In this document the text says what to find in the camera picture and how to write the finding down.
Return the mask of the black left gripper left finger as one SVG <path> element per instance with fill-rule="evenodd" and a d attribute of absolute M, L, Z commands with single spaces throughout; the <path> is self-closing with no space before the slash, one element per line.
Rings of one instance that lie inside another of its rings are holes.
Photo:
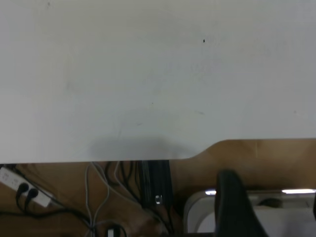
<path fill-rule="evenodd" d="M 217 175 L 214 211 L 216 237 L 267 236 L 240 177 L 233 170 Z"/>

